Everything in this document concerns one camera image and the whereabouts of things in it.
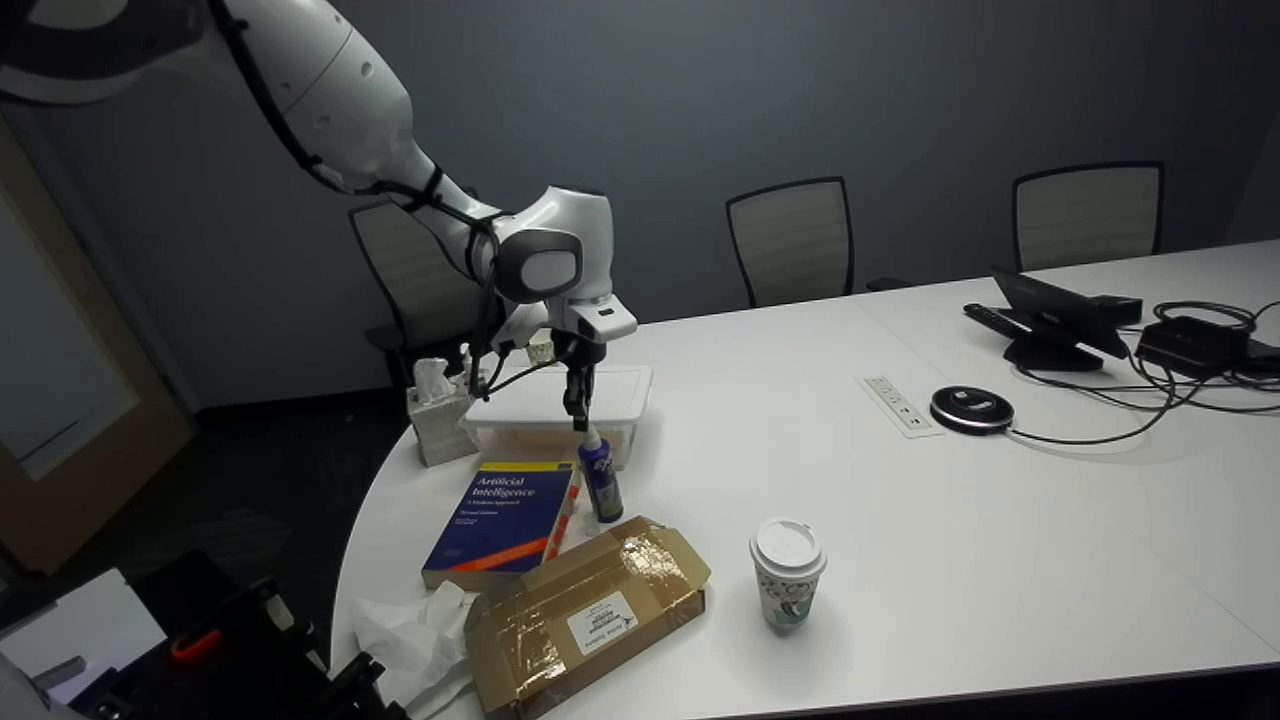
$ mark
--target paper cup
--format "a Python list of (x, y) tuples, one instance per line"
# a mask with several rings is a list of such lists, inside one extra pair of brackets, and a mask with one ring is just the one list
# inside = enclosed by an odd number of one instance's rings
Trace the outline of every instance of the paper cup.
[(763, 625), (782, 635), (797, 631), (818, 597), (818, 581), (830, 569), (826, 550), (800, 522), (770, 522), (752, 537), (758, 583)]

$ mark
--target blue book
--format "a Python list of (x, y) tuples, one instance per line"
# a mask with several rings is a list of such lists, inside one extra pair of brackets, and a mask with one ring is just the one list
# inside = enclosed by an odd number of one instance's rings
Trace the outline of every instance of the blue book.
[(481, 462), (424, 564), (428, 587), (451, 581), (481, 594), (540, 569), (561, 551), (574, 500), (578, 466), (568, 462)]

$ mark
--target office chair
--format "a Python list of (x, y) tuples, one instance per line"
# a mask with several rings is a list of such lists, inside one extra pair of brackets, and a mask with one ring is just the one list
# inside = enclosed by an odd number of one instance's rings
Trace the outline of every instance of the office chair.
[(357, 210), (351, 232), (397, 315), (368, 341), (383, 351), (391, 385), (410, 387), (414, 361), (460, 356), (486, 292), (450, 264), (438, 237), (400, 204)]
[(842, 177), (745, 193), (725, 210), (758, 308), (854, 292), (854, 225)]
[(1011, 183), (1016, 264), (1091, 264), (1161, 250), (1161, 165), (1091, 165)]

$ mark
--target robotic arm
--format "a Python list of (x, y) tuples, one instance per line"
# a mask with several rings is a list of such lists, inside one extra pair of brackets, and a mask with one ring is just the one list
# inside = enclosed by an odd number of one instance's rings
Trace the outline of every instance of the robotic arm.
[(328, 0), (8, 0), (0, 93), (93, 106), (137, 76), (202, 60), (238, 65), (281, 146), (338, 193), (400, 198), (451, 270), (511, 303), (545, 303), (568, 363), (568, 417), (584, 428), (594, 370), (637, 315), (612, 295), (612, 210), (550, 189), (506, 218), (467, 198), (414, 139), (414, 102), (383, 57)]

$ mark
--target white table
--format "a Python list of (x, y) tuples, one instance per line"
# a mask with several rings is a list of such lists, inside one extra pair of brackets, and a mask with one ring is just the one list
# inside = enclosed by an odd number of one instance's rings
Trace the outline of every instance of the white table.
[[(1280, 239), (1045, 279), (1258, 308), (1280, 295)], [(1182, 408), (1145, 442), (1086, 452), (909, 436), (867, 378), (915, 408), (941, 385), (997, 387), (1019, 428), (1053, 436), (1145, 420), (1016, 378), (962, 303), (1002, 292), (964, 279), (645, 326), (612, 347), (654, 370), (625, 503), (703, 551), (710, 614), (554, 717), (790, 711), (1280, 661), (1280, 417)], [(420, 600), (416, 569), (467, 477), (467, 462), (424, 472), (414, 436), (389, 452), (342, 569), (338, 664), (357, 654), (357, 597)], [(830, 550), (818, 614), (790, 640), (752, 587), (749, 537), (770, 515), (814, 522)]]

